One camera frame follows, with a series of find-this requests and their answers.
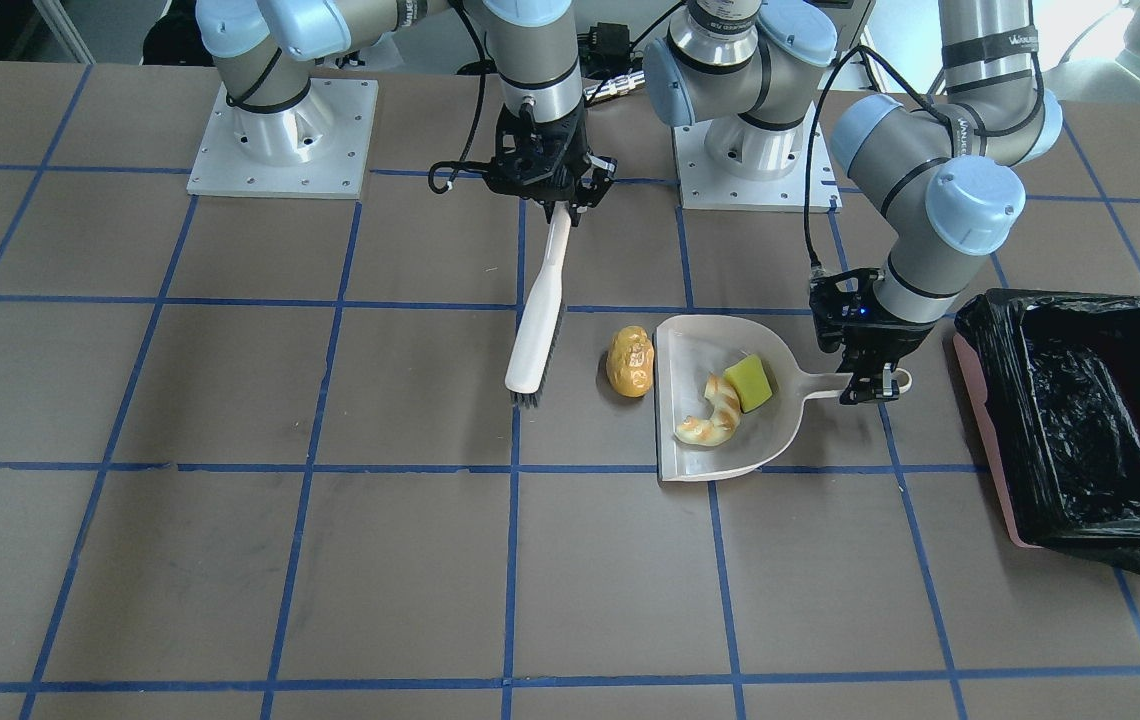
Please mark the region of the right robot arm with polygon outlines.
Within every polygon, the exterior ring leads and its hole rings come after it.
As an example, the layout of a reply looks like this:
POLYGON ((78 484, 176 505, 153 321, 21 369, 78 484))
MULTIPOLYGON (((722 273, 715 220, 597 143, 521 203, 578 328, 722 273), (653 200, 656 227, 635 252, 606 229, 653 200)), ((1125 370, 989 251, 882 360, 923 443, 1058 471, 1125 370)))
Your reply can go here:
POLYGON ((199 1, 199 38, 221 92, 187 191, 359 199, 377 87, 314 69, 351 55, 394 67, 394 33, 441 13, 459 15, 480 58, 492 60, 503 103, 492 159, 448 161, 448 172, 573 216, 597 205, 614 159, 591 150, 567 1, 199 1))

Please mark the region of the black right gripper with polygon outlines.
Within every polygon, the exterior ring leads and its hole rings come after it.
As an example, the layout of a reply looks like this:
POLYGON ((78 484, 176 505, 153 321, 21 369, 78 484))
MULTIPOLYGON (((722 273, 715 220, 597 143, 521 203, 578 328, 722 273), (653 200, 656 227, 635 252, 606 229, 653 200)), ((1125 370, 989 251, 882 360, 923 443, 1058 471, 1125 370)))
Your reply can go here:
POLYGON ((500 109, 494 131, 494 156, 480 164, 489 190, 535 201, 551 224, 567 201, 571 223, 614 187, 616 161, 591 152, 587 111, 575 106, 565 117, 537 122, 534 106, 519 113, 500 109))

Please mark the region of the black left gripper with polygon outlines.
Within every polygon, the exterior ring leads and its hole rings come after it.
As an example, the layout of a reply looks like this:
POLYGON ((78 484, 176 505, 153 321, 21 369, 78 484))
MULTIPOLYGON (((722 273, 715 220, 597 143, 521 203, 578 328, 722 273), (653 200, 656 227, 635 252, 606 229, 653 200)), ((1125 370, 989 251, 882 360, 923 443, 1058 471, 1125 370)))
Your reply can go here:
POLYGON ((877 278, 880 272, 872 268, 830 275, 819 265, 811 272, 809 309, 817 345, 826 354, 841 352, 838 373, 852 374, 839 396, 841 406, 898 400, 903 369, 883 366, 898 365, 934 328, 934 324, 907 322, 886 310, 873 292, 877 278))

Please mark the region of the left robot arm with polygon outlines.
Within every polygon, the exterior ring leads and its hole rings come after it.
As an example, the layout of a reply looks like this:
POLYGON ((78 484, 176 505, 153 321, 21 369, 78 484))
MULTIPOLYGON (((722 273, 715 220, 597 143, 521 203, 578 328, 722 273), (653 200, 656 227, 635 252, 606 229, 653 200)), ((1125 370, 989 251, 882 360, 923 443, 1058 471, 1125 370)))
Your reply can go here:
MULTIPOLYGON (((826 354, 850 379, 844 406, 902 392, 899 360, 1000 249, 1024 208, 1015 167, 1062 132, 1047 90, 1031 1, 942 1, 945 99, 917 108, 868 95, 826 133, 831 158, 894 228, 882 265, 829 275, 811 259, 809 306, 826 354)), ((643 54, 649 100, 666 126, 706 122, 720 134, 724 172, 789 173, 811 149, 838 32, 806 1, 686 1, 643 54)))

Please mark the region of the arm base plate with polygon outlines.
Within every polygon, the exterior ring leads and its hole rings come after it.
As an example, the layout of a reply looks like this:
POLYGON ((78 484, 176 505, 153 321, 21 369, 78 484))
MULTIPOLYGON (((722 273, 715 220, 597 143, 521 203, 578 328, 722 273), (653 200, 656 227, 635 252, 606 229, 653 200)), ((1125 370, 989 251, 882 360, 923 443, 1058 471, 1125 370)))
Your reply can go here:
POLYGON ((814 106, 785 131, 743 118, 706 120, 671 129, 681 205, 693 210, 800 211, 841 208, 821 129, 807 138, 814 106))
POLYGON ((373 79, 314 79, 294 108, 255 114, 233 108, 219 90, 187 191, 359 201, 377 99, 373 79))

